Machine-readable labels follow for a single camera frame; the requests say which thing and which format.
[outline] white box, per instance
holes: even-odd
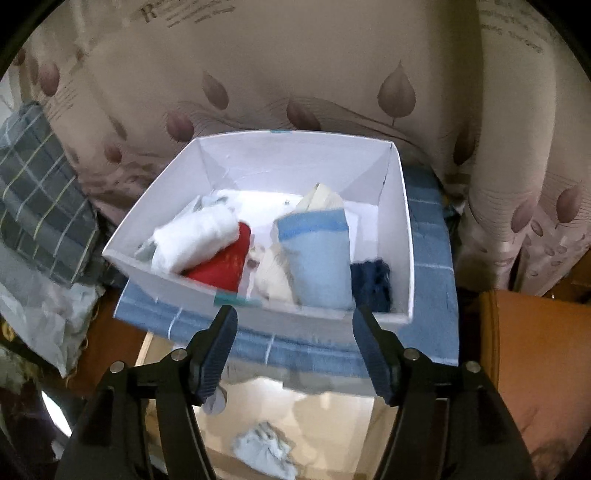
[[[354,260],[372,260],[377,254],[391,270],[392,313],[375,316],[390,330],[410,323],[413,241],[400,157],[388,141],[305,131],[196,138],[137,201],[103,255],[149,295],[186,310],[213,317],[222,303],[233,303],[243,327],[290,338],[351,342],[352,312],[232,298],[182,276],[154,273],[149,264],[134,258],[156,227],[172,220],[200,194],[246,190],[303,196],[319,182],[341,195],[353,210],[354,205],[365,204],[355,211],[359,226]],[[375,207],[377,215],[364,215]]]

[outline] curtain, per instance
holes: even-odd
[[[192,138],[298,128],[430,166],[461,287],[543,294],[591,243],[591,85],[523,0],[66,0],[8,74],[115,222]]]

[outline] silver bolt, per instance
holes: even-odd
[[[420,358],[421,352],[419,352],[416,348],[407,348],[403,355],[405,359],[415,361]]]
[[[125,368],[125,364],[121,360],[117,360],[113,362],[109,367],[109,370],[112,374],[118,374]]]
[[[185,360],[187,358],[187,351],[184,348],[177,348],[170,354],[170,358],[172,358],[175,362],[180,362],[181,360]]]
[[[480,371],[480,365],[478,362],[470,360],[469,362],[466,362],[466,370],[473,374],[477,374]]]

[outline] plaid fabric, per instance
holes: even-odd
[[[0,128],[0,239],[60,284],[99,283],[109,268],[95,211],[37,102]]]

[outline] red cloth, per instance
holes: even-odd
[[[242,222],[238,223],[238,227],[238,240],[220,250],[211,260],[187,270],[184,276],[212,287],[238,293],[244,262],[251,246],[250,227]]]

